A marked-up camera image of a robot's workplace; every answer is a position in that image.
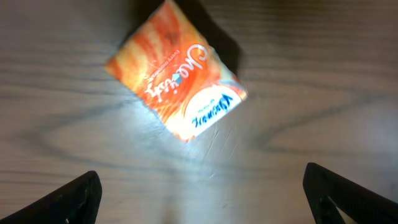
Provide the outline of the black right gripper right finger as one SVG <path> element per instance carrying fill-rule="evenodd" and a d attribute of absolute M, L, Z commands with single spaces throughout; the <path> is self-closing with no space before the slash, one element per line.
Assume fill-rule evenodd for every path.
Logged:
<path fill-rule="evenodd" d="M 341 212 L 356 223 L 397 224 L 397 203 L 314 162 L 306 166 L 303 189 L 315 223 L 344 223 Z"/>

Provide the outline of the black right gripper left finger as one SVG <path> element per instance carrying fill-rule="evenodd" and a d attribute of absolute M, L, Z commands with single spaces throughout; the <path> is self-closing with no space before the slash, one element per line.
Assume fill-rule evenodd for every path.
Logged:
<path fill-rule="evenodd" d="M 2 218 L 1 224 L 92 224 L 96 221 L 101 196 L 100 178 L 97 172 L 91 170 L 25 208 Z"/>

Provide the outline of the orange snack packet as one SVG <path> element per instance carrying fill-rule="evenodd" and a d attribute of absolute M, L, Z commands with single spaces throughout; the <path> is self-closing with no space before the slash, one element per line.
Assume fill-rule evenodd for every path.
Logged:
<path fill-rule="evenodd" d="M 105 69 L 184 142 L 248 97 L 237 76 L 175 1 L 164 1 Z"/>

